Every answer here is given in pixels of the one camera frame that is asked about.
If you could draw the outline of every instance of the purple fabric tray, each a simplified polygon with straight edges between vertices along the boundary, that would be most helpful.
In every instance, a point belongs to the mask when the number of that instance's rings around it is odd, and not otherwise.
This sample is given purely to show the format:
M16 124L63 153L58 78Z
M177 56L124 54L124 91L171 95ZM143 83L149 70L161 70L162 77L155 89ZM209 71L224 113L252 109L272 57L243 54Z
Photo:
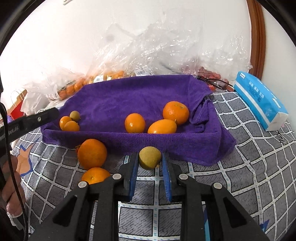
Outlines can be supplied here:
M76 110L79 132L61 131L59 119L41 127L43 141L74 148L89 138L102 141L109 152L129 155L145 146L167 151L172 158L210 166L229 154L235 139L219 122L208 86L190 75L142 76L84 86L60 109L60 118ZM124 120L141 114L146 131L162 119L169 101L179 101L190 111L189 121L175 134L128 134Z

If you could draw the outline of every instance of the wall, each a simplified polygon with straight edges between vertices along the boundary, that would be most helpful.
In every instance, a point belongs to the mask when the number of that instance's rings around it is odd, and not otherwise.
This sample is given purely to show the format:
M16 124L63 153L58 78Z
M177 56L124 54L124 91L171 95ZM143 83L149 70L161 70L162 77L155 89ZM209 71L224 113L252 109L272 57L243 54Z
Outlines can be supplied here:
M244 37L244 46L250 50L245 0L73 0L65 6L62 0L46 0L23 22L0 56L1 101L10 107L11 92L40 78L40 67L60 65L86 73L96 44L111 23L139 34L171 8L190 10L191 28L202 26L205 49L219 47L236 35Z
M264 84L281 100L289 112L289 121L296 129L295 77L296 47L288 34L263 9L266 25L266 56L262 76Z

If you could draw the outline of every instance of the metal screw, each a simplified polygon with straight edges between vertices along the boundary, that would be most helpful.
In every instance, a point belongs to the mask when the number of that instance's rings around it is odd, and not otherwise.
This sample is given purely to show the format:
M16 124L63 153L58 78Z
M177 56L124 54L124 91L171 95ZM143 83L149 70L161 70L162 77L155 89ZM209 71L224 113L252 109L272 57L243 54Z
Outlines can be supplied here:
M121 178L121 175L119 173L116 173L112 177L113 177L113 179L118 180Z
M181 180L186 180L186 179L188 178L188 176L187 176L186 174L180 174L180 175L179 175L179 178L180 178Z
M222 188L222 184L221 183L214 183L214 188L221 189Z
M87 186L87 182L82 181L82 182L78 183L78 186L79 186L80 188L85 188L85 187Z

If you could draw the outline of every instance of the finger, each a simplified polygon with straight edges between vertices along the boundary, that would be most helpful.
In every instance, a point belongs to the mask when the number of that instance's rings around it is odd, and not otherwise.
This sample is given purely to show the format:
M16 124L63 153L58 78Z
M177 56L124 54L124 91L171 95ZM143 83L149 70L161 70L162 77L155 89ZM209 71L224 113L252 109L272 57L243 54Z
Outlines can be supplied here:
M21 178L20 175L17 172L14 172L15 175L15 180L17 182L17 185L20 185L21 182ZM9 198L11 197L11 195L15 192L15 187L13 185L12 182L12 178L11 176L7 179L7 182L2 190L2 198L5 202L7 202L9 200Z
M15 171L17 169L17 157L14 155L10 155L10 157L11 157L13 171ZM4 163L4 165L2 167L2 171L3 171L3 173L10 172L8 161Z
M22 198L22 203L25 203L25 192L23 190L23 188L21 186L19 186L19 192L20 192L20 196ZM6 206L6 210L7 212L9 212L10 214L13 214L15 216L20 215L22 212L22 208L20 205L20 201L18 199L17 193L14 192Z

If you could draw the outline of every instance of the yellow-green fruit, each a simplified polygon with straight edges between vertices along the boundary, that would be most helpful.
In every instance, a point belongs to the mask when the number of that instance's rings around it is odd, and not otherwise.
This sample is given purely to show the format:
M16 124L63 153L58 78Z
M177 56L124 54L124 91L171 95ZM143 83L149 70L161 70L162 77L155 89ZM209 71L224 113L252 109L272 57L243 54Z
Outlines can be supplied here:
M153 146L146 146L139 153L139 164L145 170L154 169L160 161L161 152Z
M79 121L80 120L80 114L78 111L74 110L71 112L70 114L70 118L73 120L73 121Z

